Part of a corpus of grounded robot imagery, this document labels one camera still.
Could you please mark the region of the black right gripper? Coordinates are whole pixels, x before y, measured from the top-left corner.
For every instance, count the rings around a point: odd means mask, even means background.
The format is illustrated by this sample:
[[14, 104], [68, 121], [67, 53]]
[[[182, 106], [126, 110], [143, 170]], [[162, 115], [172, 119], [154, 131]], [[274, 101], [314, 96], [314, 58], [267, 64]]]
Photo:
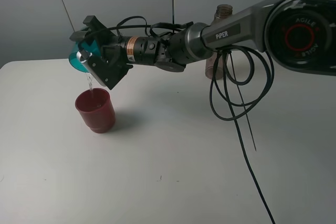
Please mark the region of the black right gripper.
[[88, 45], [95, 42], [101, 48], [103, 60], [122, 62], [130, 65], [154, 66], [159, 53], [160, 43], [153, 37], [122, 36], [121, 38], [107, 29], [95, 15], [87, 16], [83, 24], [89, 31], [75, 31], [69, 39], [73, 42], [85, 41]]

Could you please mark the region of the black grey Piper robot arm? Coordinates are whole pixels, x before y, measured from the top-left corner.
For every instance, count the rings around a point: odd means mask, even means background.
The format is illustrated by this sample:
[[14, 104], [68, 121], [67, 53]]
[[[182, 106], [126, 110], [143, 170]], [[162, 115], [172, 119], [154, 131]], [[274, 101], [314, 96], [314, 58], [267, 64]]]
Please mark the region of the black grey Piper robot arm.
[[283, 67], [303, 73], [335, 75], [335, 0], [265, 0], [212, 25], [145, 25], [144, 37], [125, 37], [125, 24], [107, 28], [94, 16], [74, 32], [70, 64], [101, 76], [122, 74], [133, 65], [182, 72], [194, 62], [229, 47], [270, 54]]

